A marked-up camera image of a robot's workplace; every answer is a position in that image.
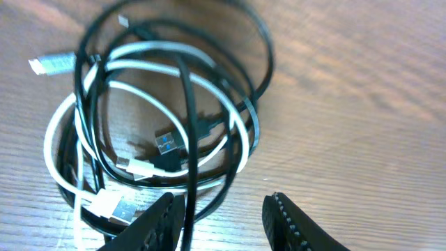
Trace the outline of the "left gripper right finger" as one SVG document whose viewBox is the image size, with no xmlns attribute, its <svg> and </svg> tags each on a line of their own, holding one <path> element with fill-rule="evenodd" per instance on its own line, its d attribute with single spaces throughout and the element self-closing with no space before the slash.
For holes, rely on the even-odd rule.
<svg viewBox="0 0 446 251">
<path fill-rule="evenodd" d="M 348 250 L 282 192 L 264 197 L 262 223 L 274 251 Z"/>
</svg>

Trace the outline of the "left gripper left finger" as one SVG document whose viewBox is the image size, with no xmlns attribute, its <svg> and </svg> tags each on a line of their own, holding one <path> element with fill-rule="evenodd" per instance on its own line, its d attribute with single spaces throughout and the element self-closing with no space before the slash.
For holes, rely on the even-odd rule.
<svg viewBox="0 0 446 251">
<path fill-rule="evenodd" d="M 98 251 L 175 250 L 185 217 L 185 197 L 168 192 Z"/>
</svg>

